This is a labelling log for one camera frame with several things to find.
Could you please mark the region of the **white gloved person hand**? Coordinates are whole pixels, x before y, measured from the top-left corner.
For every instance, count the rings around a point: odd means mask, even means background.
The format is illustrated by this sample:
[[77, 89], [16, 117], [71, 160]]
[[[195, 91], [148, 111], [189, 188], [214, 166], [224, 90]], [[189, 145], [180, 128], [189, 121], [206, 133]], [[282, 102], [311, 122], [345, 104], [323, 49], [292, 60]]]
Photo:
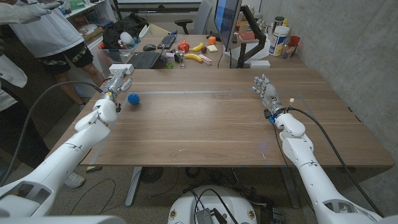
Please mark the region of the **white gloved person hand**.
[[46, 14], [50, 14], [52, 9], [59, 7], [61, 4], [59, 2], [51, 2], [51, 3], [32, 3], [29, 4], [29, 10], [35, 17], [40, 17]]

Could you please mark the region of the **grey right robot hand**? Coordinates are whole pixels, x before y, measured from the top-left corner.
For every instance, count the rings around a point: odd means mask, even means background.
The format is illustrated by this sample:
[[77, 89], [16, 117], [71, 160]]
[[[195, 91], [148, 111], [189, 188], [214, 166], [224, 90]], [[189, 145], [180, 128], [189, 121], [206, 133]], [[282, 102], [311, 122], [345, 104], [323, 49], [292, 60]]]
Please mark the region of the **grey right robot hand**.
[[262, 104], [266, 108], [265, 117], [276, 119], [284, 111], [284, 107], [279, 100], [279, 96], [274, 85], [263, 74], [261, 78], [254, 77], [254, 83], [257, 87], [252, 89], [258, 93], [262, 99]]

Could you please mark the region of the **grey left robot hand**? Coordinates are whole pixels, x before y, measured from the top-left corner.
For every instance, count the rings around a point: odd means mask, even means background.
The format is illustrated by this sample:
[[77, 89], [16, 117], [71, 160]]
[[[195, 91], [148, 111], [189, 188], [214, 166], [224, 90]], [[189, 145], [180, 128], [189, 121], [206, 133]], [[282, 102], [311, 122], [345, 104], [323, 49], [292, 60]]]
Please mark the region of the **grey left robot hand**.
[[112, 102], [116, 102], [116, 98], [120, 94], [120, 92], [126, 92], [130, 89], [132, 84], [132, 78], [128, 78], [125, 82], [123, 81], [124, 75], [127, 72], [127, 68], [122, 69], [120, 72], [115, 74], [109, 82], [103, 88], [103, 92], [101, 94], [101, 100], [110, 100]]

